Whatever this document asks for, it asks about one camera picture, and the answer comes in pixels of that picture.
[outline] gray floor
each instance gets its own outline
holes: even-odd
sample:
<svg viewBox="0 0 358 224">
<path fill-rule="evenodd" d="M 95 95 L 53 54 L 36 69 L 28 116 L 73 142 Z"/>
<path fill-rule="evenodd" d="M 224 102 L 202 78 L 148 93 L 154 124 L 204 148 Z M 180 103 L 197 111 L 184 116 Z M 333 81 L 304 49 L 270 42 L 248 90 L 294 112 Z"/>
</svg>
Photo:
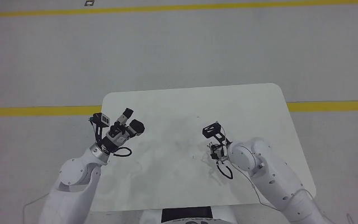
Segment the gray floor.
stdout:
<svg viewBox="0 0 358 224">
<path fill-rule="evenodd" d="M 2 11 L 80 7 L 34 2 L 5 1 Z M 121 4 L 133 2 L 143 4 Z M 0 106 L 99 105 L 109 92 L 263 82 L 279 84 L 287 101 L 357 100 L 357 10 L 0 18 Z M 347 212 L 358 220 L 358 113 L 291 116 L 321 209 L 336 223 L 347 223 Z M 61 165 L 92 144 L 93 130 L 87 116 L 0 118 L 0 124 L 0 220 L 21 223 L 22 206 L 49 191 Z M 43 200 L 26 208 L 26 223 L 37 222 L 42 206 Z M 257 204 L 235 206 L 235 213 L 240 223 L 287 223 Z M 91 212 L 86 223 L 138 223 L 140 214 Z"/>
</svg>

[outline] table top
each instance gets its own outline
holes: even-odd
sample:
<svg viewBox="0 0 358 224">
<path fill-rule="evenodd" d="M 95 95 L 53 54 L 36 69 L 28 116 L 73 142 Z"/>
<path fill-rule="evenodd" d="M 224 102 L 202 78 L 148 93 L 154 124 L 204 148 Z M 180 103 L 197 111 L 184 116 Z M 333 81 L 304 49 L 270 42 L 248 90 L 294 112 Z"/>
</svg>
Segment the table top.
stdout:
<svg viewBox="0 0 358 224">
<path fill-rule="evenodd" d="M 126 211 L 258 203 L 238 171 L 226 179 L 210 159 L 201 131 L 218 121 L 230 141 L 263 137 L 315 196 L 315 185 L 281 88 L 273 83 L 114 92 L 102 112 L 111 125 L 126 108 L 145 131 L 124 146 L 129 157 L 110 157 L 92 211 Z"/>
</svg>

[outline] white cable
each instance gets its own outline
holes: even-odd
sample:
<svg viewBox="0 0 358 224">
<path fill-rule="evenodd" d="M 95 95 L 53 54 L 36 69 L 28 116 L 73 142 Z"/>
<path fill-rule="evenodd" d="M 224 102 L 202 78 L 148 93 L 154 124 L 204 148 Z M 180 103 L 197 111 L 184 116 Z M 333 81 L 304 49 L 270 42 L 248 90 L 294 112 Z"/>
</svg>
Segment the white cable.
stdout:
<svg viewBox="0 0 358 224">
<path fill-rule="evenodd" d="M 223 132 L 224 132 L 224 138 L 225 138 L 225 144 L 224 144 L 224 145 L 225 145 L 225 148 L 226 148 L 226 152 L 227 152 L 227 154 L 228 154 L 229 152 L 228 152 L 227 142 L 226 142 L 226 132 L 225 132 L 225 129 L 224 129 L 224 127 L 223 127 L 222 125 L 221 125 L 221 128 L 222 128 L 222 130 L 223 130 Z M 242 175 L 244 175 L 244 177 L 251 183 L 251 187 L 252 187 L 253 190 L 255 191 L 255 193 L 256 193 L 256 195 L 257 195 L 257 198 L 258 198 L 258 201 L 259 201 L 259 203 L 260 203 L 261 205 L 266 206 L 266 207 L 269 207 L 269 208 L 271 208 L 271 209 L 273 209 L 273 210 L 276 210 L 276 211 L 278 211 L 278 212 L 282 212 L 282 211 L 284 211 L 285 209 L 287 209 L 287 207 L 289 206 L 289 204 L 292 202 L 293 198 L 296 197 L 298 193 L 300 193 L 300 192 L 302 192 L 302 191 L 305 191 L 305 192 L 307 192 L 307 193 L 309 194 L 309 196 L 311 197 L 312 202 L 313 202 L 314 205 L 318 208 L 318 211 L 320 212 L 320 214 L 321 214 L 324 218 L 326 218 L 328 221 L 330 221 L 332 224 L 336 224 L 336 223 L 334 223 L 331 219 L 329 219 L 329 218 L 321 211 L 321 209 L 319 208 L 318 204 L 315 202 L 315 200 L 314 200 L 312 194 L 311 194 L 308 190 L 306 190 L 306 189 L 299 189 L 298 191 L 296 191 L 296 192 L 293 194 L 293 196 L 289 199 L 289 201 L 287 202 L 287 205 L 285 206 L 285 208 L 283 208 L 282 210 L 278 210 L 277 208 L 275 208 L 275 207 L 273 207 L 273 206 L 269 206 L 269 205 L 267 205 L 267 204 L 263 204 L 263 203 L 261 202 L 260 196 L 258 195 L 258 192 L 257 192 L 257 190 L 256 190 L 256 187 L 255 187 L 255 185 L 253 184 L 253 182 L 251 181 L 251 179 L 250 179 L 248 176 L 246 176 L 239 168 L 237 168 L 236 166 L 234 166 L 234 165 L 231 163 L 231 161 L 229 160 L 229 157 L 228 157 L 228 161 L 230 162 L 230 164 L 233 166 L 234 169 L 236 169 L 236 170 L 239 171 Z M 352 219 L 352 217 L 351 217 L 351 215 L 350 215 L 349 213 L 347 213 L 347 220 L 348 220 L 348 224 L 354 224 L 354 221 L 353 221 L 353 219 Z"/>
</svg>

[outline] black cable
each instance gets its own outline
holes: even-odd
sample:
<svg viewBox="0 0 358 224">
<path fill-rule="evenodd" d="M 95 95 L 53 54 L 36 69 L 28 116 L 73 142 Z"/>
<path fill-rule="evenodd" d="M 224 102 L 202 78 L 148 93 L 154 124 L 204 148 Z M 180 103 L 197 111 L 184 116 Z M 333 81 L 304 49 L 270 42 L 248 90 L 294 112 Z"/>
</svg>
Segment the black cable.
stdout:
<svg viewBox="0 0 358 224">
<path fill-rule="evenodd" d="M 216 163 L 216 166 L 217 166 L 218 170 L 220 171 L 220 173 L 222 175 L 224 175 L 226 178 L 228 178 L 230 180 L 234 179 L 234 175 L 233 175 L 233 172 L 231 171 L 230 167 L 226 166 L 226 168 L 230 171 L 230 176 L 228 176 L 220 169 L 219 162 Z"/>
<path fill-rule="evenodd" d="M 128 157 L 128 156 L 132 155 L 132 150 L 130 150 L 130 148 L 127 148 L 127 147 L 119 147 L 119 148 L 117 149 L 117 151 L 118 151 L 118 150 L 122 150 L 122 149 L 128 150 L 129 153 L 128 153 L 127 155 L 119 155 L 119 154 L 114 154 L 114 153 L 113 153 L 113 155 L 114 155 L 114 156 L 118 156 L 118 157 Z"/>
</svg>

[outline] yellow stripe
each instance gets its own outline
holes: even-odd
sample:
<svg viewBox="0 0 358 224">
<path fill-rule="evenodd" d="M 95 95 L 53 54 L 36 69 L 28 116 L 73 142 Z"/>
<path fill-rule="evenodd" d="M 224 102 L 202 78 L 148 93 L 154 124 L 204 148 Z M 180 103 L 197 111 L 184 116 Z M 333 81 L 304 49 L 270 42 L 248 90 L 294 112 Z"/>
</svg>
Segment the yellow stripe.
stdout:
<svg viewBox="0 0 358 224">
<path fill-rule="evenodd" d="M 358 111 L 358 101 L 288 102 L 290 112 Z M 101 112 L 101 106 L 40 106 L 0 108 L 0 116 L 72 116 Z"/>
<path fill-rule="evenodd" d="M 102 106 L 39 106 L 33 108 L 0 108 L 0 116 L 66 116 L 92 115 Z"/>
<path fill-rule="evenodd" d="M 77 10 L 38 10 L 0 12 L 0 17 L 10 16 L 57 16 L 102 13 L 158 12 L 178 10 L 217 10 L 225 8 L 264 8 L 264 7 L 295 7 L 295 6 L 326 6 L 336 4 L 358 4 L 358 0 L 312 0 L 291 2 L 242 2 L 220 4 L 190 4 L 179 6 L 139 6 L 125 8 L 83 8 Z"/>
<path fill-rule="evenodd" d="M 358 101 L 288 102 L 290 112 L 358 111 Z"/>
</svg>

